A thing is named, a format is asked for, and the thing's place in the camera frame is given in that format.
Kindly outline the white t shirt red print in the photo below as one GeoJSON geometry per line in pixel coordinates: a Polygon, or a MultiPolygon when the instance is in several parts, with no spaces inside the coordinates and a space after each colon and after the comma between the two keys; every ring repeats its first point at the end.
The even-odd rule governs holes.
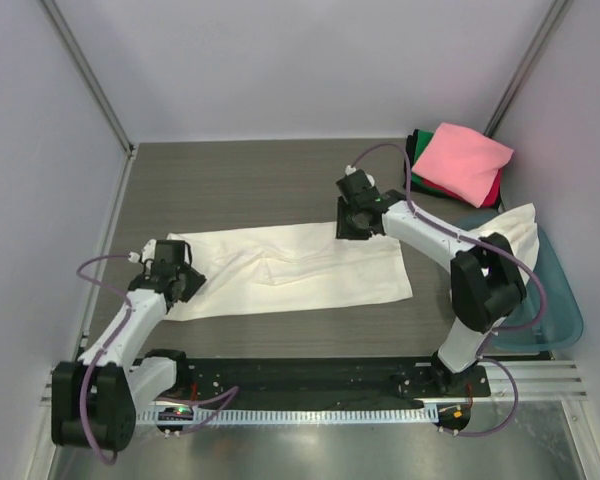
{"type": "Polygon", "coordinates": [[[333,222],[181,235],[207,281],[169,321],[385,304],[413,295],[399,241],[339,240],[333,222]]]}

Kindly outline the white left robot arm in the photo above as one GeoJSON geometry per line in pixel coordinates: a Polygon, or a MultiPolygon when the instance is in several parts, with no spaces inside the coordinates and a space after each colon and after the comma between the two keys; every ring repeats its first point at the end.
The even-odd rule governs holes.
{"type": "Polygon", "coordinates": [[[189,387],[183,351],[154,349],[137,357],[149,334],[205,284],[183,240],[151,240],[128,260],[141,265],[122,306],[97,341],[51,376],[51,440],[58,446],[117,454],[130,443],[138,413],[165,392],[189,387]]]}

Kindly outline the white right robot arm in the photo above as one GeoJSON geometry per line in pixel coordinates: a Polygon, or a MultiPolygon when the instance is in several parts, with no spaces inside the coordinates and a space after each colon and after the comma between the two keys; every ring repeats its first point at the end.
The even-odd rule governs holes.
{"type": "Polygon", "coordinates": [[[383,235],[424,254],[450,275],[454,323],[432,358],[439,378],[452,378],[476,363],[488,334],[526,298],[526,286],[508,240],[472,235],[429,214],[354,167],[336,182],[336,237],[369,240],[383,235]]]}

